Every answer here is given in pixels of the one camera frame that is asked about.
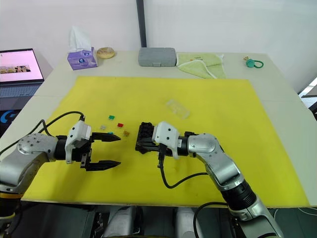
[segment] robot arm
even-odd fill
[[[221,192],[231,215],[237,219],[246,237],[283,237],[272,215],[213,135],[186,132],[185,136],[179,136],[177,129],[161,122],[152,129],[150,141],[147,136],[151,134],[151,126],[150,123],[141,124],[136,150],[141,153],[159,151],[161,165],[165,155],[178,158],[178,155],[194,154],[205,164],[207,173]]]
[[[86,171],[100,171],[120,164],[116,161],[91,163],[91,145],[95,140],[116,141],[108,133],[91,133],[91,127],[79,120],[68,136],[33,133],[21,138],[15,150],[0,161],[0,237],[8,228],[24,192],[45,162],[66,160],[80,162]]]

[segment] gray plastic case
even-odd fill
[[[174,48],[140,48],[139,65],[153,67],[169,67],[176,65]]]

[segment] laptop screen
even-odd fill
[[[0,83],[43,80],[33,49],[0,51]]]

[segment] white wall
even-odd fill
[[[0,49],[34,48],[55,67],[68,51],[72,25],[84,29],[97,49],[141,45],[134,0],[2,0]]]
[[[267,53],[296,91],[317,76],[316,0],[145,0],[148,47]],[[135,0],[5,0],[0,48],[33,47],[55,67],[71,25],[96,47],[140,47]]]
[[[150,47],[266,53],[296,91],[317,76],[316,0],[146,1]]]

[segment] black pole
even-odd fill
[[[147,36],[145,32],[144,3],[143,3],[143,0],[136,0],[136,1],[137,1],[137,10],[138,10],[138,18],[139,18],[141,47],[146,47]]]

